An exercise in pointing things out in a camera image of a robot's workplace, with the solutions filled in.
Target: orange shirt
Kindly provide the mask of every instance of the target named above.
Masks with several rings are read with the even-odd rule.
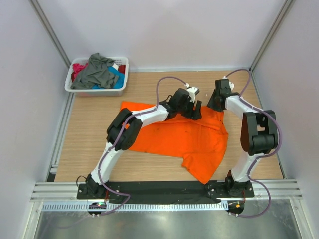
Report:
[[[152,106],[122,102],[121,109],[139,111]],[[223,160],[228,133],[223,124],[224,112],[203,106],[201,114],[199,120],[177,114],[175,118],[143,127],[129,150],[182,157],[182,166],[206,184]]]

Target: wooden table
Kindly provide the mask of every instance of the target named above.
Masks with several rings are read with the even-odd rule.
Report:
[[[155,86],[159,78],[172,75],[184,79],[191,86],[200,88],[197,97],[206,105],[215,80],[227,71],[203,72],[143,72],[129,73],[127,87],[121,97],[76,97],[56,173],[56,182],[74,182],[79,175],[87,176],[98,163],[106,143],[106,129],[119,112],[121,101],[154,104]],[[230,77],[235,91],[240,92],[247,82],[246,72],[237,72]],[[159,87],[159,99],[183,85],[174,79],[166,79]],[[244,93],[244,98],[260,106],[253,83]],[[224,124],[229,133],[225,157],[212,179],[224,179],[239,159],[241,120],[232,112],[225,112]],[[196,180],[181,166],[182,158],[126,151],[114,167],[110,181],[173,181]],[[281,179],[277,157],[262,160],[255,170],[256,179]]]

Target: gray-green garment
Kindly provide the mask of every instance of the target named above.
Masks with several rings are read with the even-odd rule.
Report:
[[[95,84],[105,89],[112,88],[119,76],[108,71],[114,60],[95,53],[90,56],[88,65],[80,71],[71,85],[71,89],[91,89]]]

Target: white plastic basket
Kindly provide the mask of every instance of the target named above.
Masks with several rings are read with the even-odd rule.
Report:
[[[121,96],[123,94],[123,91],[126,87],[126,82],[128,81],[128,74],[129,74],[129,60],[126,57],[108,57],[113,60],[115,60],[115,64],[118,66],[125,65],[125,77],[124,77],[124,83],[123,86],[119,89],[85,89],[85,90],[74,90],[71,89],[72,80],[71,75],[73,73],[72,65],[74,63],[79,63],[81,65],[85,65],[88,63],[89,58],[76,58],[74,61],[72,61],[72,64],[69,68],[68,75],[65,80],[65,90],[69,92],[75,93],[77,96]]]

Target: white wall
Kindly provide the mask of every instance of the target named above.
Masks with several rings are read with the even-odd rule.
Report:
[[[39,0],[70,60],[127,56],[131,70],[251,65],[284,0]]]
[[[297,179],[314,225],[319,221],[318,12],[319,1],[296,1],[255,72],[263,107],[275,110],[284,133],[279,151],[284,172]]]
[[[0,56],[0,237],[14,239],[48,170],[67,69],[27,0],[1,1]]]

